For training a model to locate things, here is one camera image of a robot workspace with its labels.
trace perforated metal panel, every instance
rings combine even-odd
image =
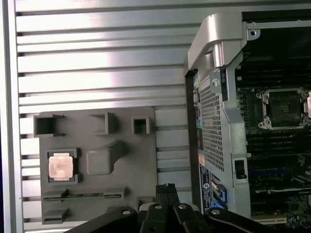
[[[210,86],[200,92],[203,118],[203,146],[207,161],[224,171],[219,96]]]

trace horizontal metal slats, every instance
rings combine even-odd
[[[114,52],[76,52],[18,57],[18,71],[43,72],[76,69],[181,65],[188,47]]]
[[[291,0],[271,0],[270,2],[289,2]],[[28,11],[55,11],[55,10],[73,10],[73,9],[96,9],[96,8],[125,8],[125,7],[163,7],[163,6],[189,6],[191,5],[212,5],[226,3],[260,3],[266,2],[266,0],[131,0],[131,1],[110,1],[110,0],[16,0],[17,12],[28,12]]]

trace black plastic part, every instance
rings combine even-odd
[[[221,225],[230,225],[235,229],[239,229],[246,233],[270,233],[273,230],[267,226],[257,223],[248,218],[237,215],[233,212],[226,211],[221,208],[212,208],[207,212],[207,217],[212,222],[220,223]]]
[[[66,233],[112,233],[135,232],[137,226],[137,212],[130,207],[120,207],[107,214],[94,218]]]
[[[65,136],[65,133],[59,132],[57,121],[64,118],[60,115],[34,116],[34,136],[35,137],[56,137]]]
[[[146,220],[143,222],[140,233],[162,233],[166,230],[168,206],[158,203],[149,207]]]
[[[177,216],[179,224],[183,226],[186,233],[211,233],[211,230],[208,227],[207,223],[198,218],[197,214],[194,212],[191,206],[180,203],[174,206],[173,209]]]
[[[198,142],[197,142],[198,139],[196,131],[195,107],[193,106],[193,77],[196,75],[197,72],[198,72],[197,69],[189,70],[185,76],[186,77],[185,82],[186,82],[187,115],[188,115],[192,203],[198,206],[199,209],[201,209],[201,194],[200,194],[201,190],[200,190],[199,157],[198,157]]]
[[[236,172],[236,178],[241,180],[241,179],[246,179],[247,175],[245,173],[245,167],[244,167],[244,160],[236,160],[234,161],[234,167],[235,167],[235,172]]]
[[[221,84],[222,84],[223,101],[228,101],[227,77],[226,76],[227,76],[226,69],[221,69],[220,78],[221,78]]]
[[[242,19],[248,23],[310,20],[311,9],[242,12]]]
[[[173,207],[179,203],[179,197],[174,183],[156,186],[156,201],[162,205]]]

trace silver screw head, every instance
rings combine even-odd
[[[179,209],[186,209],[186,205],[181,204],[181,205],[178,206],[178,208],[179,208]]]
[[[220,215],[220,211],[219,211],[219,210],[212,210],[212,214],[214,214],[214,215]]]
[[[122,214],[124,214],[124,215],[129,215],[131,213],[131,211],[129,211],[129,210],[124,210],[123,212],[122,212]]]

